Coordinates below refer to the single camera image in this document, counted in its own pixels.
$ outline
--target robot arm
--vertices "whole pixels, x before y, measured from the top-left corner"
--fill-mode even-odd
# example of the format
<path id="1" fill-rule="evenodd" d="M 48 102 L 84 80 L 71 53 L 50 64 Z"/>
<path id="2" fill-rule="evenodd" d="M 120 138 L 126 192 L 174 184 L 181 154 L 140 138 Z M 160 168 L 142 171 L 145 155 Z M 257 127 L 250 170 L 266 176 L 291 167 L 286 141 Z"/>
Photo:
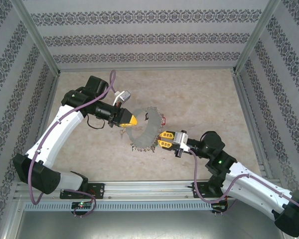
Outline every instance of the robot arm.
<path id="1" fill-rule="evenodd" d="M 102 79 L 91 76 L 85 87 L 80 87 L 65 94 L 64 99 L 61 101 L 62 106 L 59 108 L 56 117 L 39 141 L 28 150 L 26 155 L 17 154 L 13 158 L 13 164 L 22 182 L 28 183 L 30 163 L 38 151 L 38 145 L 43 141 L 44 143 L 38 152 L 39 154 L 35 159 L 32 170 L 32 186 L 45 194 L 50 194 L 57 189 L 86 191 L 88 179 L 85 176 L 75 172 L 57 172 L 51 169 L 56 155 L 73 129 L 82 122 L 87 114 L 108 121 L 110 127 L 114 125 L 119 127 L 136 125 L 136 118 L 128 110 L 121 108 L 122 103 L 126 102 L 131 94 L 128 91 L 116 92 L 113 105 L 96 101 L 77 112 L 70 113 L 62 121 L 60 118 L 74 108 L 98 97 L 108 86 L 108 83 Z M 58 124 L 48 134 L 49 129 L 56 122 Z"/>
<path id="2" fill-rule="evenodd" d="M 184 152 L 194 153 L 195 160 L 196 155 L 209 159 L 206 167 L 212 177 L 202 188 L 198 188 L 195 182 L 196 191 L 212 194 L 215 198 L 219 195 L 236 198 L 266 214 L 286 234 L 299 236 L 299 190 L 291 192 L 278 187 L 247 169 L 223 151 L 225 144 L 214 131 L 206 132 L 200 141 L 188 138 L 185 131 L 165 131 L 160 137 L 160 146 L 166 150 L 174 150 L 176 157 L 181 157 Z"/>

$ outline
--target table surface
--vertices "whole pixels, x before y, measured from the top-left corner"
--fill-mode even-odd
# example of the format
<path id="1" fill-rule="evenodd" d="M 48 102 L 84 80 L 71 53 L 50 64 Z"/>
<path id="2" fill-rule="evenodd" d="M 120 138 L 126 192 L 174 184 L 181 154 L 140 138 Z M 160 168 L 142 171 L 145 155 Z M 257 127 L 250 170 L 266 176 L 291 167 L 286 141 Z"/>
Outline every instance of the table surface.
<path id="1" fill-rule="evenodd" d="M 49 123 L 54 119 L 64 94 L 85 86 L 93 75 L 109 80 L 110 72 L 61 73 L 53 101 Z M 114 87 L 128 90 L 132 96 L 123 108 L 133 112 L 149 106 L 166 117 L 164 130 L 186 130 L 190 138 L 199 140 L 209 130 L 216 131 L 225 142 L 224 150 L 260 175 L 255 152 L 248 133 L 230 70 L 118 71 Z M 103 100 L 111 104 L 114 94 Z M 144 130 L 138 118 L 134 133 Z M 91 181 L 191 180 L 194 160 L 191 155 L 174 157 L 172 152 L 157 147 L 153 152 L 133 151 L 120 128 L 94 130 L 86 118 L 73 130 L 57 155 L 54 170 L 75 171 Z M 103 122 L 90 117 L 90 124 Z M 198 163 L 198 179 L 209 179 L 206 159 Z"/>

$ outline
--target metal bracket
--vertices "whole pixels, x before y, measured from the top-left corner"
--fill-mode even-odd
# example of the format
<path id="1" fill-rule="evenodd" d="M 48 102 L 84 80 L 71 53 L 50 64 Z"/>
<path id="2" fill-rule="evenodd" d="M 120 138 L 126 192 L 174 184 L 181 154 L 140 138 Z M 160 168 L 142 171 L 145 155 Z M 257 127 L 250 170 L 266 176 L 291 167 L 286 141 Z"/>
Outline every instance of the metal bracket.
<path id="1" fill-rule="evenodd" d="M 220 213 L 220 212 L 223 213 L 228 209 L 228 201 L 224 200 L 224 201 L 220 201 L 219 203 L 213 203 L 211 207 L 213 209 L 212 213 Z"/>
<path id="2" fill-rule="evenodd" d="M 197 182 L 197 187 L 199 190 L 199 193 L 204 197 L 204 198 L 219 198 L 222 196 L 221 193 L 212 193 L 208 189 L 208 182 Z M 194 198 L 199 198 L 196 191 L 195 191 L 195 186 L 194 183 L 191 184 L 191 187 L 193 189 L 193 197 Z"/>
<path id="3" fill-rule="evenodd" d="M 86 192 L 92 194 L 96 199 L 103 199 L 104 189 L 104 183 L 89 183 Z M 71 193 L 67 192 L 66 190 L 61 190 L 60 199 L 91 199 L 91 197 L 79 193 Z"/>

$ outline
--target damask pattern wall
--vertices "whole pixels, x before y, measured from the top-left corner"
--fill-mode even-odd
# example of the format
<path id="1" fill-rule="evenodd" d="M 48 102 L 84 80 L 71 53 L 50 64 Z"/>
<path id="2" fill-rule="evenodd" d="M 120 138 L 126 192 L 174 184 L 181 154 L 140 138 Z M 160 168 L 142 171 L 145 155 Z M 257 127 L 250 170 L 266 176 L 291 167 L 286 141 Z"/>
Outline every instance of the damask pattern wall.
<path id="1" fill-rule="evenodd" d="M 0 230 L 15 191 L 12 157 L 36 142 L 54 76 L 8 0 L 0 0 Z"/>
<path id="2" fill-rule="evenodd" d="M 61 70 L 235 66 L 268 0 L 26 0 Z"/>
<path id="3" fill-rule="evenodd" d="M 272 174 L 299 189 L 299 0 L 283 0 L 240 73 Z"/>

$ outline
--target gray ring object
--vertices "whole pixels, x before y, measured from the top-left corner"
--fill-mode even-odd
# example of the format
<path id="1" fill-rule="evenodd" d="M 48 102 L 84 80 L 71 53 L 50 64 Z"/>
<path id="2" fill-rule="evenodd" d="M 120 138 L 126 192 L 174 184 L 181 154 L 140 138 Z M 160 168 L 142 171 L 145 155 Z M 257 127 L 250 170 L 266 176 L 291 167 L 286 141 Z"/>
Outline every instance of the gray ring object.
<path id="1" fill-rule="evenodd" d="M 139 137 L 134 138 L 132 135 L 132 127 L 127 127 L 126 133 L 132 141 L 132 148 L 136 148 L 138 151 L 152 150 L 154 152 L 155 144 L 157 143 L 158 136 L 162 132 L 161 129 L 163 128 L 163 115 L 158 112 L 156 107 L 137 109 L 133 112 L 133 115 L 137 117 L 143 112 L 148 113 L 149 117 L 148 124 L 144 132 Z"/>

